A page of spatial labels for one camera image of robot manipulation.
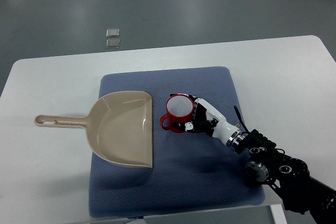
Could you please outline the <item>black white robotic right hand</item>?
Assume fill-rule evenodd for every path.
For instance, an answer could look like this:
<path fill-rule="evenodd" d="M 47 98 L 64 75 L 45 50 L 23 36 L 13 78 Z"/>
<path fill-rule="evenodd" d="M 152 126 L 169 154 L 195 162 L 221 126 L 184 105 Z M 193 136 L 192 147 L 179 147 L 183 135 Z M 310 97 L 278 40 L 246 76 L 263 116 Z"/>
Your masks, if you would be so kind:
<path fill-rule="evenodd" d="M 227 119 L 216 108 L 202 98 L 186 94 L 193 101 L 191 120 L 174 122 L 172 129 L 188 133 L 205 133 L 219 139 L 223 144 L 231 146 L 242 136 L 242 131 L 227 122 Z"/>

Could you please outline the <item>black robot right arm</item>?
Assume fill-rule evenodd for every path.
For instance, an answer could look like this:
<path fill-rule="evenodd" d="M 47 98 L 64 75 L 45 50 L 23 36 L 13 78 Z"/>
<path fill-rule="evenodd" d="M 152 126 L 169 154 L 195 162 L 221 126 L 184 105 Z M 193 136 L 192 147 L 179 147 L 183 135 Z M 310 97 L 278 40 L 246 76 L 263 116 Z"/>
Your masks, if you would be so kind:
<path fill-rule="evenodd" d="M 251 185 L 268 185 L 288 211 L 308 212 L 316 223 L 335 223 L 335 189 L 311 177 L 304 161 L 286 155 L 257 130 L 237 130 L 226 145 L 238 154 L 249 152 Z"/>

